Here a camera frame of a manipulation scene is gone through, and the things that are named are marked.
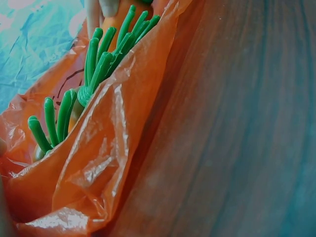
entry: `wooden surface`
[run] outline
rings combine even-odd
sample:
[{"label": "wooden surface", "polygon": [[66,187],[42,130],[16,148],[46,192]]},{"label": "wooden surface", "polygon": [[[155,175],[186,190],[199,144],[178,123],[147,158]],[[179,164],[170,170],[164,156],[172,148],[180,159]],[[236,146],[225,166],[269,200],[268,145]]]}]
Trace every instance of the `wooden surface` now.
[{"label": "wooden surface", "polygon": [[316,1],[206,0],[200,15],[103,233],[316,236]]}]

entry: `toy carrot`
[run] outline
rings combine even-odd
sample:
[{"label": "toy carrot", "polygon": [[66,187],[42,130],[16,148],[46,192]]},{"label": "toy carrot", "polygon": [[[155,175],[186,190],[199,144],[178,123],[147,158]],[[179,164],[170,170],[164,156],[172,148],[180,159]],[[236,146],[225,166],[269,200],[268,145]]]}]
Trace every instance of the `toy carrot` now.
[{"label": "toy carrot", "polygon": [[[135,11],[135,6],[130,6],[117,37],[115,37],[116,28],[110,27],[100,43],[99,40],[102,38],[103,30],[101,28],[95,30],[89,43],[85,61],[84,85],[76,89],[78,99],[74,104],[71,114],[69,131],[75,126],[98,85],[111,76],[131,48],[160,20],[159,16],[154,16],[151,20],[146,20],[148,11],[143,11],[139,15],[131,32],[129,32],[128,29],[130,29],[131,22],[134,19]],[[117,38],[117,46],[112,51],[110,47],[113,45],[115,38]]]},{"label": "toy carrot", "polygon": [[54,102],[49,97],[45,99],[44,114],[49,136],[44,134],[40,122],[36,116],[29,117],[29,128],[34,135],[36,142],[38,143],[33,152],[32,161],[42,159],[55,146],[66,139],[68,136],[70,115],[76,98],[77,93],[75,90],[71,89],[65,92],[58,113],[57,127],[55,124]]}]

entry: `orange toy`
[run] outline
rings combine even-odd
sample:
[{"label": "orange toy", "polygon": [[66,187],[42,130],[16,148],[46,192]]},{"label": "orange toy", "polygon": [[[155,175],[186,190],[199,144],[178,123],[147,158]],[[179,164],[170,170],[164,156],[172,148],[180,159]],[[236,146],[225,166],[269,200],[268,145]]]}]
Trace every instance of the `orange toy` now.
[{"label": "orange toy", "polygon": [[147,3],[123,0],[118,14],[104,21],[103,29],[106,29],[106,33],[103,34],[103,29],[96,28],[86,56],[84,85],[77,88],[78,99],[71,113],[69,132],[98,85],[111,76],[130,49],[158,23],[160,16],[152,17],[152,13],[153,10]]},{"label": "orange toy", "polygon": [[[129,8],[131,5],[134,5],[136,7],[135,11],[135,17],[133,18],[128,31],[130,32],[133,27],[135,26],[135,23],[137,19],[140,17],[143,11],[148,11],[148,17],[147,19],[151,19],[153,15],[153,8],[151,7],[152,0],[120,0],[118,13],[114,17],[107,17],[104,19],[102,29],[104,31],[107,31],[108,28],[114,27],[117,29],[117,31],[120,31],[120,28],[123,24],[123,21],[128,14]],[[112,43],[109,47],[109,52],[113,52],[117,46],[118,41],[118,34],[115,34]]]}]

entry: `finger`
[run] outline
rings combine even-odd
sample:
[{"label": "finger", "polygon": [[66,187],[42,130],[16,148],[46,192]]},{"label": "finger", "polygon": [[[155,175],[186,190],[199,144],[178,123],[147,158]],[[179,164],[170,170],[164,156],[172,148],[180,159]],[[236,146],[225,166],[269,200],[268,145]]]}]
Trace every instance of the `finger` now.
[{"label": "finger", "polygon": [[84,5],[87,11],[88,35],[91,38],[95,28],[100,26],[100,4],[99,0],[84,0]]},{"label": "finger", "polygon": [[119,0],[99,0],[104,17],[115,16],[119,9]]},{"label": "finger", "polygon": [[100,13],[99,13],[99,24],[100,24],[100,27],[102,27],[103,22],[104,22],[104,16],[103,16],[102,10],[100,8]]}]

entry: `orange plastic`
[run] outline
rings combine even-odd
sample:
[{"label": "orange plastic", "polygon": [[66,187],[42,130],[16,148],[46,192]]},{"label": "orange plastic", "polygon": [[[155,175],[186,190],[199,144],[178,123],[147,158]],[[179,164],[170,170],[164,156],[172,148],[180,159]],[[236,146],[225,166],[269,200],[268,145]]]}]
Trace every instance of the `orange plastic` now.
[{"label": "orange plastic", "polygon": [[109,27],[115,27],[117,29],[117,33],[115,34],[112,40],[112,43],[109,47],[109,52],[113,52],[117,46],[120,28],[122,26],[122,23],[131,5],[134,5],[136,7],[136,12],[135,12],[133,21],[131,22],[129,26],[129,29],[128,29],[129,32],[132,31],[133,27],[136,24],[137,19],[139,18],[139,16],[142,14],[143,11],[146,11],[146,10],[148,11],[149,14],[148,14],[147,19],[151,19],[151,17],[153,16],[153,8],[150,5],[141,2],[140,0],[120,0],[118,13],[116,14],[116,16],[105,18],[102,25],[102,29],[104,32],[106,32]]},{"label": "orange plastic", "polygon": [[112,220],[166,64],[180,67],[169,54],[175,35],[181,43],[192,29],[177,28],[191,2],[154,2],[154,14],[163,12],[160,22],[98,87],[67,139],[42,160],[32,164],[36,142],[27,120],[35,115],[45,124],[45,97],[53,98],[58,112],[64,92],[82,84],[85,24],[70,52],[0,115],[0,137],[8,145],[0,173],[19,236],[86,237]]}]

